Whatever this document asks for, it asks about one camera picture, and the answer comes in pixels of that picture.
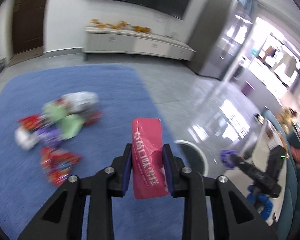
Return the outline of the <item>blue sleeve right arm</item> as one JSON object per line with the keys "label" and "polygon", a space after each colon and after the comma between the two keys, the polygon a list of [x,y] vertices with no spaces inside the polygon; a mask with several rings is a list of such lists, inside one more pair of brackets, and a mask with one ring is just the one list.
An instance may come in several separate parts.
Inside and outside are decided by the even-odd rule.
{"label": "blue sleeve right arm", "polygon": [[258,210],[261,208],[260,215],[264,220],[267,220],[273,210],[273,203],[269,197],[258,191],[255,185],[250,185],[248,187],[249,194],[247,195],[247,200]]}

